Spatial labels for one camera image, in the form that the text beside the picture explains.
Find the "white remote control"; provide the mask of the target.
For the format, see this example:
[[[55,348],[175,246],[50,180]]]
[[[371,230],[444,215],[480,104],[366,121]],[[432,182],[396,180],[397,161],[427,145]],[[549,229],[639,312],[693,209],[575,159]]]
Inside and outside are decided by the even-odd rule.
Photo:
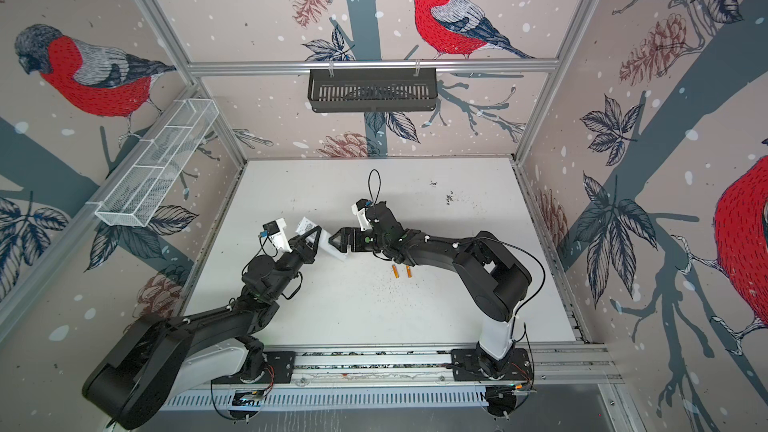
[[[299,235],[303,235],[310,230],[317,227],[317,224],[309,220],[307,217],[304,217],[298,224],[296,228],[296,233]],[[337,250],[334,246],[330,243],[330,234],[325,229],[320,229],[320,235],[319,235],[319,249],[327,253],[328,255],[334,257],[337,260],[345,261],[347,259],[347,254],[340,252]]]

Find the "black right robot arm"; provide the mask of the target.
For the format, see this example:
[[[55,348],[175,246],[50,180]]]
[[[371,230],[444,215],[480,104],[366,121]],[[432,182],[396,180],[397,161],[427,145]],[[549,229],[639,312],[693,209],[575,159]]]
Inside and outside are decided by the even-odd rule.
[[[342,253],[370,252],[410,267],[430,266],[455,273],[485,315],[477,347],[482,358],[499,367],[511,356],[516,312],[523,305],[532,276],[492,233],[446,238],[417,229],[344,227],[329,243]]]

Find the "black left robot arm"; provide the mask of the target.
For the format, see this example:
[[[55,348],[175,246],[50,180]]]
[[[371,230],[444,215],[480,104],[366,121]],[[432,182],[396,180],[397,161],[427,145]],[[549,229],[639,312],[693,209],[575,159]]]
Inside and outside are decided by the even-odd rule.
[[[253,334],[266,328],[288,284],[312,264],[322,228],[288,240],[275,260],[256,255],[245,266],[241,294],[227,305],[189,316],[142,316],[124,333],[82,386],[82,396],[122,427],[148,422],[178,390],[176,379],[192,355],[235,339],[245,346],[253,379],[263,367],[263,343]]]

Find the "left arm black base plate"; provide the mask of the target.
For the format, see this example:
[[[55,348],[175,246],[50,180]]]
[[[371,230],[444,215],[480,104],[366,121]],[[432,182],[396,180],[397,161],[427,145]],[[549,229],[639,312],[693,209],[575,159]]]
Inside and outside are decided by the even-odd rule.
[[[293,351],[249,352],[241,368],[230,378],[243,384],[289,384],[296,353]]]

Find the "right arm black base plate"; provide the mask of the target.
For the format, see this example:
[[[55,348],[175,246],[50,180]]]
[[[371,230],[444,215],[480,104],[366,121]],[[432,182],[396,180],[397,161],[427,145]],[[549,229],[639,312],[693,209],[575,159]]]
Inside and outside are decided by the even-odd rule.
[[[529,382],[534,376],[532,360],[523,348],[511,348],[501,359],[481,348],[453,349],[450,355],[450,370],[457,382]]]

